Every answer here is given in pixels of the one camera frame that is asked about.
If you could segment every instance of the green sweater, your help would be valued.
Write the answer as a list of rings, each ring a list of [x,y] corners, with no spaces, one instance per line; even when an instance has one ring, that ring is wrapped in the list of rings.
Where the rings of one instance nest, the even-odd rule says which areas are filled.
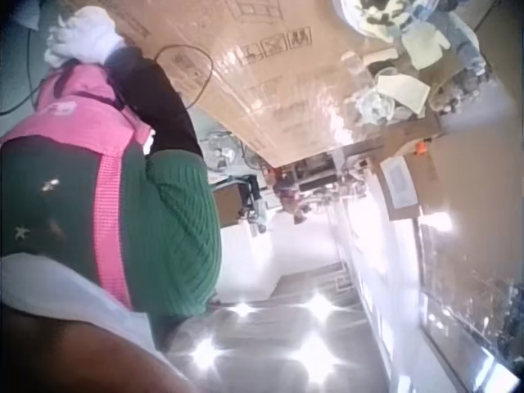
[[[93,200],[101,157],[42,137],[7,142],[1,153],[1,254],[46,255],[100,284]],[[133,309],[151,316],[202,313],[221,256],[205,162],[181,150],[146,158],[131,142],[122,168],[120,242]]]

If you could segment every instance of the pink apron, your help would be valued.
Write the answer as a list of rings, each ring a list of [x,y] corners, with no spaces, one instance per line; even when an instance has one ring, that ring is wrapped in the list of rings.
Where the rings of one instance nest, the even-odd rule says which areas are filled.
[[[128,107],[119,111],[111,105],[117,102],[116,96],[101,67],[77,65],[69,72],[66,80],[61,79],[61,72],[48,76],[38,96],[36,113],[20,122],[0,139],[0,143],[41,136],[102,156],[93,217],[98,277],[106,291],[130,307],[120,247],[122,155],[132,138],[143,145],[151,128]],[[58,84],[61,94],[56,98]]]

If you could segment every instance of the pink strap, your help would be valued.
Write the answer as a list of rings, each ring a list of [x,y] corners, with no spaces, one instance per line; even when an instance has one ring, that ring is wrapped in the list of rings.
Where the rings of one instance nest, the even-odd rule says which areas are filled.
[[[103,156],[94,201],[94,242],[102,288],[131,308],[120,245],[120,157]]]

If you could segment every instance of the star print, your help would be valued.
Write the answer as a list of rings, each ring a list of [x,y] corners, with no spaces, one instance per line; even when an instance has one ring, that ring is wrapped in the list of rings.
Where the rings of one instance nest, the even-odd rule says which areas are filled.
[[[25,240],[25,235],[31,232],[30,230],[24,227],[16,227],[15,230],[16,230],[15,240],[19,240],[19,239]]]
[[[43,184],[42,191],[52,191],[58,184],[60,184],[60,180],[58,180],[57,178],[49,180]]]

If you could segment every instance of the white glove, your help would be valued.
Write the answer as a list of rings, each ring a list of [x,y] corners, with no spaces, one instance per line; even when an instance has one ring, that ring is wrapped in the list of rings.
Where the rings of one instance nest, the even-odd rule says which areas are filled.
[[[450,47],[446,37],[434,25],[427,22],[414,25],[402,35],[402,43],[417,70],[438,62],[443,56],[442,48]]]
[[[51,27],[44,60],[59,67],[74,58],[83,63],[104,64],[124,39],[115,32],[115,22],[100,7],[84,7],[58,26]]]

